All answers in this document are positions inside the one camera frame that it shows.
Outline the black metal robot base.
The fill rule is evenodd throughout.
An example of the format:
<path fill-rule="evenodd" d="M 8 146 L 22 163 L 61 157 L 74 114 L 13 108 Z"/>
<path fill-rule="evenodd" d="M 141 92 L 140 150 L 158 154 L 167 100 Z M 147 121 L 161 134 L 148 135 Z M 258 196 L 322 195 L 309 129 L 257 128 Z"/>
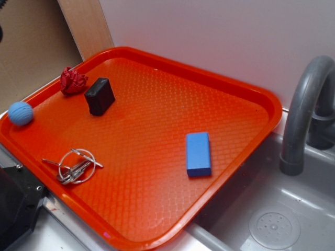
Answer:
<path fill-rule="evenodd" d="M 47 190 L 24 165 L 1 168 L 1 250 L 34 232 Z"/>

